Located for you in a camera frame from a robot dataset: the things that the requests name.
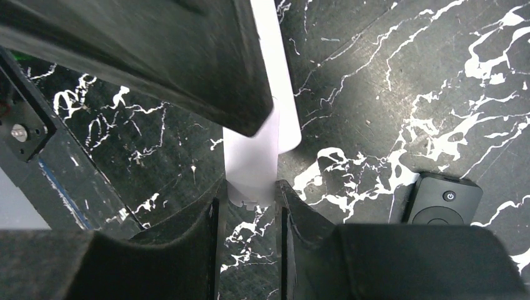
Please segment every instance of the remote control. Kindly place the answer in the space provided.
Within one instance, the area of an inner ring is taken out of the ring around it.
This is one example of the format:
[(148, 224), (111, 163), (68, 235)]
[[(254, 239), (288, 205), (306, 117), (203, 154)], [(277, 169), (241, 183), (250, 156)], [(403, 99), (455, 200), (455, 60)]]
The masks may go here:
[(482, 189), (472, 181), (441, 174), (420, 174), (403, 222), (408, 224), (471, 224), (482, 198)]

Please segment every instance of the power button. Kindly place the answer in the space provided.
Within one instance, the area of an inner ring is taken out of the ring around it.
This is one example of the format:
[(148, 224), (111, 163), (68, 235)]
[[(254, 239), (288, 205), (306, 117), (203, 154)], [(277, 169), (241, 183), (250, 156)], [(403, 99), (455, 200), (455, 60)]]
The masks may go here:
[(456, 199), (456, 194), (453, 191), (447, 191), (443, 194), (443, 198), (445, 201), (451, 202)]

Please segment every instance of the marble countertop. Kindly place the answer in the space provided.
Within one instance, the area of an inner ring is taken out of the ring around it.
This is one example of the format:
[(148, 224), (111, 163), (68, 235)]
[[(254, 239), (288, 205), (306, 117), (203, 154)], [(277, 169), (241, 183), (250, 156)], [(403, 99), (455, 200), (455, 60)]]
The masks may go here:
[[(398, 223), (422, 171), (471, 179), (484, 190), (472, 225), (530, 283), (530, 2), (276, 1), (302, 127), (279, 177), (334, 223)], [(21, 65), (144, 228), (223, 175), (220, 126), (89, 74)], [(274, 209), (230, 214), (221, 299), (274, 299)]]

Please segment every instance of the white surface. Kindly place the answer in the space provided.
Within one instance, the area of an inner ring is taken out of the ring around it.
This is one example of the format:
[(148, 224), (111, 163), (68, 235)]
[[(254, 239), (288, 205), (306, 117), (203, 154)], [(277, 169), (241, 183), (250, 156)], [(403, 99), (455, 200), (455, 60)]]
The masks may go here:
[(22, 191), (0, 169), (0, 229), (49, 229)]
[(251, 5), (274, 109), (254, 137), (226, 128), (222, 131), (228, 197), (248, 210), (273, 203), (278, 154), (294, 149), (302, 140), (274, 1), (251, 0)]

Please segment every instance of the screw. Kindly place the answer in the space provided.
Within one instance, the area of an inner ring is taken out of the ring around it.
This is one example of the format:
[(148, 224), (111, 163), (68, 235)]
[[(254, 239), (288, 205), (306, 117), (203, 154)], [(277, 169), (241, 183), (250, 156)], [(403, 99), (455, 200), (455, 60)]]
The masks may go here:
[(13, 126), (13, 129), (11, 130), (11, 136), (16, 138), (19, 142), (25, 142), (28, 140), (28, 132), (20, 124), (15, 124)]

